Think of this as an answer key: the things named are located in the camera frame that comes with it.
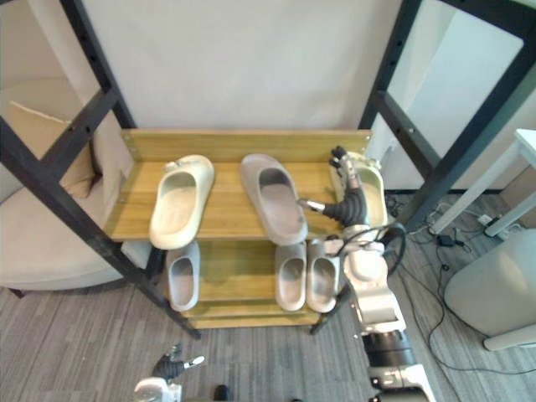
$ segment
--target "power cord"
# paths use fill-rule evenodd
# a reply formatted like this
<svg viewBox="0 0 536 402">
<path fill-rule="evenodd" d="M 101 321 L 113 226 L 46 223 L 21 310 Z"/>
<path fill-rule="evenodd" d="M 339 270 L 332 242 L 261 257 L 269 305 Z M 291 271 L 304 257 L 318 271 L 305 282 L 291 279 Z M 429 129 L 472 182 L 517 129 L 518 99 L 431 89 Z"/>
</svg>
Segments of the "power cord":
<svg viewBox="0 0 536 402">
<path fill-rule="evenodd" d="M 391 266 L 387 272 L 387 277 L 390 277 L 394 274 L 394 272 L 398 269 L 400 263 L 402 262 L 402 258 L 404 258 L 405 253 L 405 229 L 402 224 L 399 224 L 397 222 L 393 224 L 384 224 L 382 226 L 376 226 L 373 228 L 368 228 L 366 230 L 362 230 L 361 232 L 358 232 L 356 234 L 353 234 L 349 238 L 345 239 L 343 241 L 343 245 L 338 249 L 336 256 L 343 255 L 344 250 L 346 249 L 346 246 L 352 242 L 352 240 L 358 238 L 359 236 L 365 235 L 370 232 L 376 231 L 376 235 L 373 240 L 369 240 L 366 243 L 362 245 L 368 245 L 371 243 L 374 243 L 376 241 L 381 241 L 385 246 L 387 246 L 389 243 L 391 243 L 394 239 L 399 238 L 400 239 L 400 246 L 399 251 L 396 253 L 397 258 L 394 262 L 393 266 Z"/>
<path fill-rule="evenodd" d="M 444 268 L 444 266 L 447 266 L 446 264 L 442 264 L 441 268 L 440 268 L 440 274 L 439 274 L 439 278 L 438 278 L 438 284 L 437 284 L 437 291 L 436 293 L 434 293 L 425 283 L 423 283 L 421 280 L 419 280 L 412 272 L 410 272 L 404 264 L 400 264 L 400 266 L 402 267 L 402 270 L 404 272 L 406 272 L 410 277 L 411 279 L 413 279 L 415 282 L 417 282 L 420 286 L 422 286 L 423 289 L 425 289 L 433 298 L 434 300 L 438 303 L 438 305 L 440 306 L 441 308 L 441 318 L 440 320 L 434 325 L 434 327 L 430 330 L 430 332 L 428 332 L 428 335 L 425 335 L 425 330 L 423 329 L 422 327 L 422 322 L 421 320 L 418 318 L 418 315 L 416 313 L 416 308 L 415 308 L 415 303 L 414 303 L 414 299 L 413 297 L 411 296 L 411 293 L 409 292 L 409 287 L 407 286 L 407 283 L 405 281 L 405 279 L 400 276 L 400 281 L 402 283 L 402 286 L 406 292 L 406 294 L 408 295 L 408 298 L 410 300 L 410 305 L 411 305 L 411 312 L 412 312 L 412 315 L 413 315 L 413 318 L 415 319 L 415 323 L 417 324 L 417 328 L 419 329 L 419 332 L 420 332 L 420 335 L 422 336 L 423 340 L 425 341 L 426 343 L 426 347 L 428 348 L 428 350 L 430 351 L 430 354 L 432 356 L 432 358 L 440 365 L 440 366 L 443 366 L 443 367 L 446 367 L 448 369 L 451 369 L 451 370 L 454 370 L 454 371 L 458 371 L 458 372 L 481 372 L 481 373 L 494 373 L 494 374 L 501 374 L 501 375 L 521 375 L 521 374 L 530 374 L 530 373 L 534 373 L 536 372 L 536 368 L 531 368 L 531 369 L 528 369 L 528 370 L 521 370 L 521 371 L 515 371 L 515 372 L 511 372 L 511 371 L 502 371 L 502 370 L 497 370 L 497 369 L 494 369 L 494 368 L 486 368 L 486 367 L 468 367 L 468 368 L 461 368 L 461 367 L 456 367 L 450 363 L 447 363 L 445 362 L 445 360 L 443 360 L 438 354 L 437 352 L 433 349 L 432 347 L 432 340 L 433 340 L 433 336 L 434 336 L 434 333 L 436 332 L 436 330 L 441 326 L 441 324 L 445 321 L 445 317 L 446 317 L 446 312 L 450 312 L 452 313 L 452 315 L 454 317 L 456 317 L 458 320 L 460 320 L 460 322 L 462 322 L 464 325 L 468 326 L 470 329 L 478 332 L 480 335 L 486 337 L 485 334 L 483 334 L 482 332 L 476 330 L 475 328 L 469 326 L 466 322 L 464 322 L 463 320 L 461 320 L 455 313 L 453 313 L 453 311 L 451 309 L 449 309 L 446 304 L 445 304 L 445 301 L 443 299 L 443 296 L 441 295 L 441 292 L 440 292 L 440 289 L 441 289 L 441 280 L 442 280 L 442 273 L 444 271 L 448 271 L 449 268 Z"/>
</svg>

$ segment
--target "robotic arm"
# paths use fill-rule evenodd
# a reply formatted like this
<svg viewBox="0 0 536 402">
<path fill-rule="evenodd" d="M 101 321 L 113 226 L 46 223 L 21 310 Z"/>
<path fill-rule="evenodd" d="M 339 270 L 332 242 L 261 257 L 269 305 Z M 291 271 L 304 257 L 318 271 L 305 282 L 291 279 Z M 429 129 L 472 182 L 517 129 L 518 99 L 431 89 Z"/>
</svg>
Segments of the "robotic arm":
<svg viewBox="0 0 536 402">
<path fill-rule="evenodd" d="M 332 150 L 330 164 L 345 186 L 344 199 L 338 204 L 322 204 L 308 199 L 298 203 L 340 222 L 343 240 L 327 240 L 326 252 L 340 255 L 343 273 L 353 294 L 358 329 L 368 356 L 368 376 L 380 391 L 372 402 L 436 402 L 424 367 L 415 361 L 407 337 L 399 303 L 387 285 L 388 267 L 384 243 L 377 241 L 379 231 L 369 228 L 367 204 L 357 168 L 346 151 Z M 395 230 L 403 230 L 401 225 Z"/>
</svg>

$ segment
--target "metal rack bar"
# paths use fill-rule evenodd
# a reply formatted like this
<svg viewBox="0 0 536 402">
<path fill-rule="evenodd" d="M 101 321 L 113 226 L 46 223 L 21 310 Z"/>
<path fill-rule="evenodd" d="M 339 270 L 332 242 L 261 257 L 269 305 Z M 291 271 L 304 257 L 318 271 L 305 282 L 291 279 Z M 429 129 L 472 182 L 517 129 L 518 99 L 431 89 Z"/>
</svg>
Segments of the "metal rack bar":
<svg viewBox="0 0 536 402">
<path fill-rule="evenodd" d="M 370 90 L 367 105 L 358 124 L 359 129 L 369 130 L 378 115 L 378 110 L 373 102 L 374 97 L 379 90 L 386 92 L 389 87 L 396 65 L 404 50 L 405 42 L 408 36 L 410 36 L 411 27 L 419 11 L 421 1 L 402 0 L 402 4 L 400 4 L 399 13 L 394 21 L 393 31 L 385 47 L 384 57 L 379 64 L 378 73 Z"/>
<path fill-rule="evenodd" d="M 398 220 L 415 229 L 510 120 L 536 87 L 536 31 Z"/>
<path fill-rule="evenodd" d="M 97 78 L 100 90 L 54 142 L 41 161 L 23 144 L 7 122 L 3 118 L 0 119 L 0 162 L 89 247 L 125 279 L 135 284 L 191 337 L 199 339 L 199 330 L 186 317 L 175 312 L 165 296 L 152 283 L 153 277 L 162 268 L 160 265 L 163 263 L 163 252 L 152 252 L 147 264 L 148 271 L 140 270 L 121 252 L 121 244 L 108 237 L 59 184 L 70 164 L 93 137 L 95 129 L 110 110 L 114 111 L 121 127 L 136 126 L 82 2 L 60 2 Z"/>
<path fill-rule="evenodd" d="M 117 121 L 123 128 L 134 128 L 136 123 L 128 110 L 125 100 L 119 90 L 116 79 L 108 65 L 104 51 L 97 38 L 93 26 L 81 0 L 60 0 L 65 15 L 75 31 L 80 47 L 84 50 L 85 57 L 90 64 L 93 74 L 97 78 L 102 90 L 113 88 L 117 93 L 117 103 L 113 111 Z"/>
<path fill-rule="evenodd" d="M 0 162 L 9 169 L 47 208 L 75 232 L 89 247 L 134 283 L 153 303 L 162 308 L 193 338 L 201 338 L 187 318 L 175 312 L 164 295 L 121 252 L 121 244 L 110 239 L 88 214 L 59 185 L 58 179 L 32 154 L 17 134 L 0 118 Z"/>
<path fill-rule="evenodd" d="M 117 94 L 113 89 L 107 92 L 99 90 L 52 144 L 52 147 L 41 158 L 41 163 L 50 170 L 53 176 L 57 179 L 63 177 L 116 102 Z"/>
<path fill-rule="evenodd" d="M 536 10 L 508 0 L 440 0 L 523 39 L 524 45 L 490 95 L 443 158 L 439 158 L 387 89 L 420 2 L 402 2 L 393 33 L 368 98 L 359 128 L 371 128 L 378 112 L 425 179 L 398 221 L 410 230 L 421 224 L 456 180 L 471 166 L 536 86 Z"/>
<path fill-rule="evenodd" d="M 441 160 L 436 150 L 396 103 L 389 92 L 379 90 L 372 102 L 399 140 L 400 145 L 423 178 L 427 178 Z"/>
</svg>

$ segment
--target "black cable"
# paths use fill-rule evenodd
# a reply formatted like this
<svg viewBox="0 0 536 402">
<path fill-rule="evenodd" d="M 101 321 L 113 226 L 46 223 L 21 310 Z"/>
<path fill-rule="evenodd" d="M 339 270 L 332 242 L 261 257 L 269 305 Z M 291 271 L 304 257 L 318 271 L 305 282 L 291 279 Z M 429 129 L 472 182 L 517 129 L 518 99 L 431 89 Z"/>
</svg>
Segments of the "black cable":
<svg viewBox="0 0 536 402">
<path fill-rule="evenodd" d="M 399 224 L 398 222 L 395 222 L 393 224 L 384 224 L 382 226 L 376 226 L 376 227 L 373 227 L 373 228 L 368 228 L 368 229 L 362 230 L 361 232 L 358 232 L 356 234 L 351 235 L 349 238 L 347 238 L 347 239 L 345 239 L 343 241 L 343 245 L 338 249 L 338 251 L 337 251 L 335 256 L 340 257 L 341 254 L 344 252 L 344 249 L 346 248 L 346 246 L 352 240 L 356 239 L 359 236 L 362 236 L 362 235 L 365 235 L 367 233 L 373 232 L 375 230 L 377 230 L 378 232 L 376 233 L 376 236 L 374 237 L 374 240 L 370 240 L 370 241 L 364 243 L 363 245 L 369 245 L 371 243 L 374 243 L 374 242 L 378 241 L 379 235 L 380 235 L 380 233 L 382 233 L 383 230 L 385 230 L 385 232 L 384 232 L 385 241 L 384 241 L 384 238 L 382 239 L 382 242 L 384 243 L 384 245 L 387 245 L 388 243 L 390 243 L 391 241 L 393 241 L 397 237 L 400 238 L 400 247 L 399 247 L 399 252 L 397 253 L 397 259 L 394 262 L 393 266 L 387 272 L 387 277 L 390 277 L 398 269 L 398 267 L 399 267 L 399 265 L 400 265 L 400 263 L 402 261 L 402 258 L 404 257 L 404 253 L 405 253 L 405 229 L 404 229 L 404 226 L 402 224 Z"/>
<path fill-rule="evenodd" d="M 413 314 L 413 317 L 415 319 L 415 323 L 417 325 L 417 328 L 419 329 L 419 332 L 420 332 L 420 335 L 423 337 L 423 340 L 425 340 L 425 344 L 426 344 L 426 347 L 428 348 L 428 350 L 430 351 L 430 354 L 432 356 L 432 358 L 441 366 L 443 367 L 447 367 L 448 369 L 451 369 L 451 370 L 454 370 L 454 371 L 459 371 L 459 372 L 481 372 L 481 373 L 494 373 L 494 374 L 501 374 L 501 375 L 521 375 L 521 374 L 530 374 L 530 373 L 534 373 L 536 372 L 536 368 L 531 368 L 529 370 L 522 370 L 522 371 L 516 371 L 516 372 L 509 372 L 509 371 L 501 371 L 501 370 L 496 370 L 494 368 L 483 368 L 483 367 L 470 367 L 470 368 L 461 368 L 461 367 L 456 367 L 456 366 L 453 366 L 452 364 L 450 363 L 447 363 L 445 362 L 442 358 L 440 358 L 440 356 L 437 354 L 437 352 L 433 349 L 432 347 L 432 344 L 431 344 L 431 341 L 433 339 L 433 336 L 434 336 L 434 333 L 435 331 L 441 326 L 441 324 L 445 321 L 445 317 L 446 317 L 446 311 L 449 311 L 450 312 L 450 309 L 447 310 L 446 308 L 446 305 L 444 303 L 444 301 L 441 299 L 440 296 L 436 295 L 427 285 L 425 285 L 422 281 L 420 281 L 418 278 L 416 278 L 403 264 L 400 264 L 400 266 L 402 267 L 402 269 L 404 270 L 404 272 L 408 273 L 408 275 L 410 275 L 410 277 L 415 281 L 417 282 L 420 286 L 422 286 L 428 293 L 430 293 L 435 301 L 439 304 L 439 306 L 441 307 L 441 318 L 440 320 L 434 325 L 434 327 L 430 330 L 430 332 L 428 333 L 428 335 L 426 336 L 425 335 L 425 330 L 421 327 L 421 322 L 420 320 L 418 319 L 417 317 L 417 313 L 416 313 L 416 309 L 415 309 L 415 303 L 413 301 L 413 297 L 411 296 L 410 292 L 409 292 L 409 289 L 408 289 L 408 286 L 407 284 L 405 283 L 405 280 L 404 278 L 401 276 L 400 277 L 400 280 L 402 282 L 402 286 L 403 288 L 405 289 L 405 292 L 407 293 L 408 295 L 408 298 L 410 300 L 410 305 L 411 305 L 411 310 L 412 310 L 412 314 Z M 440 271 L 440 276 L 439 276 L 439 282 L 438 283 L 438 289 L 441 287 L 441 271 Z"/>
<path fill-rule="evenodd" d="M 402 266 L 402 269 L 407 272 L 415 281 L 418 281 L 435 299 L 436 301 L 438 302 L 439 300 L 437 299 L 437 296 L 434 294 L 433 291 L 431 291 L 428 286 L 426 286 L 424 283 L 420 282 L 415 276 L 413 276 L 413 274 L 411 272 L 409 272 L 406 267 L 404 265 L 401 265 Z M 411 305 L 411 312 L 413 314 L 413 319 L 415 320 L 415 324 L 417 325 L 417 328 L 419 329 L 419 332 L 420 332 L 420 335 L 422 336 L 422 340 L 426 343 L 426 337 L 425 337 L 425 334 L 422 330 L 422 328 L 420 327 L 420 324 L 419 324 L 419 320 L 417 319 L 417 316 L 416 316 L 416 308 L 415 308 L 415 304 L 413 302 L 413 298 L 410 296 L 410 291 L 408 289 L 408 286 L 407 284 L 405 283 L 405 280 L 402 276 L 400 276 L 400 282 L 402 283 L 402 287 L 404 288 L 405 290 L 405 293 L 408 295 L 408 299 L 410 301 L 410 305 Z M 437 364 L 437 367 L 439 367 L 439 370 L 441 370 L 441 372 L 443 373 L 443 377 L 445 377 L 446 379 L 446 382 L 449 384 L 449 386 L 451 387 L 452 391 L 454 392 L 454 395 L 456 396 L 456 399 L 458 399 L 459 402 L 461 402 L 461 397 L 460 395 L 458 394 L 458 391 L 456 389 L 456 387 L 454 386 L 454 384 L 452 383 L 452 380 L 449 378 L 448 375 L 446 375 L 446 372 L 445 370 L 441 367 L 440 363 L 434 359 L 434 362 L 435 364 Z"/>
</svg>

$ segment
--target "wooden shelf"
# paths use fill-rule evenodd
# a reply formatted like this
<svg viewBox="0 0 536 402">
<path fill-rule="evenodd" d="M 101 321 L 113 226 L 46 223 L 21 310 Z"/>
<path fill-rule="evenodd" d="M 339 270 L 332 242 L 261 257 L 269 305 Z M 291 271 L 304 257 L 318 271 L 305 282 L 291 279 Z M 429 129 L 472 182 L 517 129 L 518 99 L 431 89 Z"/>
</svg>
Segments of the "wooden shelf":
<svg viewBox="0 0 536 402">
<path fill-rule="evenodd" d="M 275 301 L 275 246 L 267 240 L 240 179 L 249 153 L 266 153 L 290 172 L 301 197 L 335 201 L 327 160 L 336 145 L 364 151 L 369 131 L 124 130 L 135 164 L 106 223 L 114 240 L 148 240 L 166 162 L 201 154 L 214 186 L 196 239 L 201 248 L 199 302 L 184 313 L 197 328 L 311 325 L 319 314 L 283 311 Z M 309 236 L 337 233 L 334 221 L 306 211 Z M 159 286 L 167 293 L 167 280 Z"/>
<path fill-rule="evenodd" d="M 271 242 L 203 242 L 200 249 L 199 302 L 183 313 L 196 327 L 308 325 L 317 321 L 318 313 L 308 307 L 286 312 L 277 305 L 275 246 Z M 168 295 L 166 276 L 159 286 Z"/>
<path fill-rule="evenodd" d="M 327 163 L 284 162 L 301 197 L 333 202 Z M 164 162 L 137 162 L 106 223 L 114 240 L 148 240 Z M 198 240 L 265 240 L 259 217 L 240 179 L 240 164 L 215 162 L 215 180 L 206 204 Z M 306 211 L 310 237 L 338 232 L 334 221 Z"/>
<path fill-rule="evenodd" d="M 240 180 L 240 161 L 250 152 L 268 153 L 291 173 L 301 197 L 334 201 L 327 160 L 337 144 L 364 149 L 369 131 L 170 131 L 125 130 L 136 160 L 121 189 L 105 232 L 114 240 L 148 240 L 149 221 L 165 162 L 190 153 L 206 155 L 215 168 L 199 240 L 263 240 L 264 230 Z M 338 225 L 306 211 L 310 236 L 328 235 Z"/>
<path fill-rule="evenodd" d="M 192 324 L 198 329 L 238 328 L 238 327 L 287 327 L 312 325 L 318 320 L 317 314 L 259 317 L 194 318 Z"/>
</svg>

